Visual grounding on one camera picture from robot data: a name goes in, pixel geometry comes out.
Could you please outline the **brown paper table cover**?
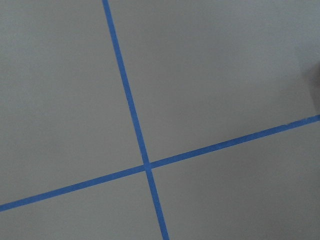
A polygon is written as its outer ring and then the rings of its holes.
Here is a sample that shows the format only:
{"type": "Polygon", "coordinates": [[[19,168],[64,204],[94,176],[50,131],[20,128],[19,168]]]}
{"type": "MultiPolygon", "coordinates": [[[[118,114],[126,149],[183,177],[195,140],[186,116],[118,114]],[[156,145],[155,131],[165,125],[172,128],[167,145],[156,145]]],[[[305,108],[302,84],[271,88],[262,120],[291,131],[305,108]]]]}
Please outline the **brown paper table cover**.
{"type": "Polygon", "coordinates": [[[317,0],[3,0],[3,240],[317,240],[317,0]]]}

